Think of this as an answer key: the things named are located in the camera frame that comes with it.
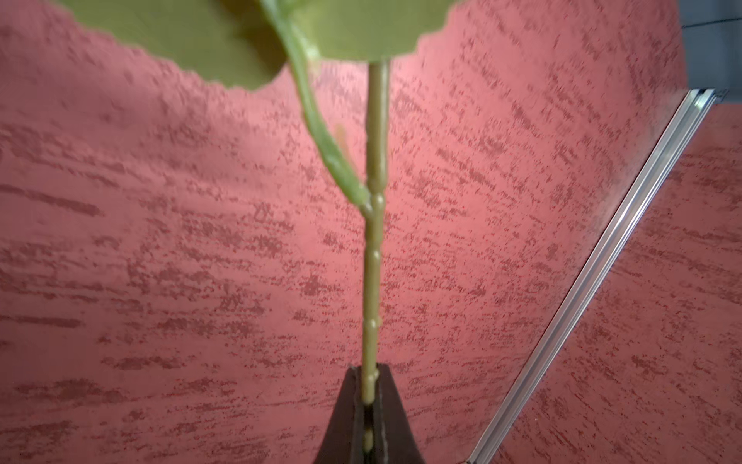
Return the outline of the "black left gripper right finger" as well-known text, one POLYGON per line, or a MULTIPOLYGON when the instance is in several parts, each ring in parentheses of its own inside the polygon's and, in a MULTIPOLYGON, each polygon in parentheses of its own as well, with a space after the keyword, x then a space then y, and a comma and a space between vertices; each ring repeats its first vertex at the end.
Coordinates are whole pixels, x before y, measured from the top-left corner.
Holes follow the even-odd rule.
POLYGON ((378 371, 376 398, 372 406, 374 442, 370 462, 424 464, 390 366, 379 363, 378 371))

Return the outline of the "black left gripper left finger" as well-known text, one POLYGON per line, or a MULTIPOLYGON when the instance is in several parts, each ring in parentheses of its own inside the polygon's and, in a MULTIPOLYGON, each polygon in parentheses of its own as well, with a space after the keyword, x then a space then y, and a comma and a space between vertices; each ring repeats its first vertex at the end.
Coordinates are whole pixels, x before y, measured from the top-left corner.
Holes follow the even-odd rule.
POLYGON ((361 401, 361 370, 349 367, 314 464, 363 464, 365 409, 361 401))

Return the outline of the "yellow sunflower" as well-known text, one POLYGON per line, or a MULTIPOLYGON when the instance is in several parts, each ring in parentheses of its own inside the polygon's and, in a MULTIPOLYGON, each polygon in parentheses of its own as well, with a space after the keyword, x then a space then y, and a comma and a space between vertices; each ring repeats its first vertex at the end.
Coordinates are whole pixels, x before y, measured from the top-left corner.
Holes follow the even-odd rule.
POLYGON ((382 243, 388 185, 392 61, 441 30, 448 1, 69 1, 83 25, 138 46, 208 81, 259 89, 283 70, 293 77, 303 122, 320 159, 365 222, 361 401, 364 462, 373 447, 372 406, 379 378, 382 243), (324 60, 367 65, 365 170, 341 133, 331 133, 311 74, 324 60))

